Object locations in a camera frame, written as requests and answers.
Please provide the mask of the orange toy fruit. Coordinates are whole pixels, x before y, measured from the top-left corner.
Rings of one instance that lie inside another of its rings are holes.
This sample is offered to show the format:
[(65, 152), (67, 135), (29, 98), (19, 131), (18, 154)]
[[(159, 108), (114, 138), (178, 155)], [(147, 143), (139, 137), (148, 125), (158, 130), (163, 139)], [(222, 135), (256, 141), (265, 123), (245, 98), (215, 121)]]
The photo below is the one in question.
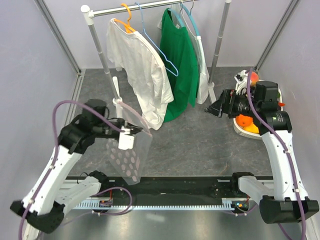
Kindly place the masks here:
[(253, 118), (250, 116), (245, 116), (240, 114), (235, 118), (235, 122), (237, 123), (238, 126), (244, 128), (253, 124)]

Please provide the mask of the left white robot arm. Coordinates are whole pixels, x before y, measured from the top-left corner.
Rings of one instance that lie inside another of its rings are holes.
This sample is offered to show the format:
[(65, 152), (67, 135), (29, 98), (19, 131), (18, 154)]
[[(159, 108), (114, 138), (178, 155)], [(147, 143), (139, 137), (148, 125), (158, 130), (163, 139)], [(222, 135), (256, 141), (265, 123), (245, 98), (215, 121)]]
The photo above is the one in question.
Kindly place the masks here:
[[(56, 114), (64, 104), (77, 105), (82, 112), (58, 132)], [(52, 129), (55, 146), (50, 160), (29, 193), (10, 205), (10, 210), (21, 217), (21, 226), (28, 223), (36, 230), (51, 234), (79, 203), (89, 197), (104, 197), (109, 193), (108, 177), (97, 170), (66, 193), (60, 192), (71, 169), (96, 139), (115, 140), (117, 149), (126, 151), (134, 147), (136, 135), (144, 130), (121, 117), (107, 119), (106, 111), (106, 102), (100, 99), (90, 99), (86, 103), (64, 100), (54, 107)]]

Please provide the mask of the clear pink-dotted zip bag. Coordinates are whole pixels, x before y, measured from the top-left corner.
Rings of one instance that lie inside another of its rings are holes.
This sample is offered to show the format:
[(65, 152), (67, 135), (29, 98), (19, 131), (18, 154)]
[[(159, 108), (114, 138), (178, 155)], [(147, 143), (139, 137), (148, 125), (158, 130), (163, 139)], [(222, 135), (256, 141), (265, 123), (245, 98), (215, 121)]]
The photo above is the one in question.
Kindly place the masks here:
[(140, 127), (140, 132), (133, 135), (133, 149), (118, 149), (119, 140), (108, 139), (106, 143), (106, 155), (109, 162), (124, 181), (128, 185), (135, 185), (141, 180), (142, 171), (148, 157), (153, 136), (146, 121), (132, 107), (121, 101), (119, 101), (115, 107), (117, 118), (122, 118), (129, 123)]

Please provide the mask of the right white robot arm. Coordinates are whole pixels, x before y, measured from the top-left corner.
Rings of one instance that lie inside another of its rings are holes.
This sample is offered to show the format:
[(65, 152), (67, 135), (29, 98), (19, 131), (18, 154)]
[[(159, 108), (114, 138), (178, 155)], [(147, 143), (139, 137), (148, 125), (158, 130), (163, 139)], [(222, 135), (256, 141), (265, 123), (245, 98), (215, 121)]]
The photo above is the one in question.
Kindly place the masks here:
[(235, 197), (250, 196), (259, 206), (267, 224), (299, 223), (320, 210), (311, 200), (302, 183), (293, 150), (290, 117), (279, 105), (278, 84), (258, 81), (255, 86), (238, 94), (225, 89), (218, 100), (205, 109), (218, 118), (239, 115), (251, 117), (266, 147), (273, 176), (273, 189), (263, 185), (250, 172), (233, 173), (229, 191)]

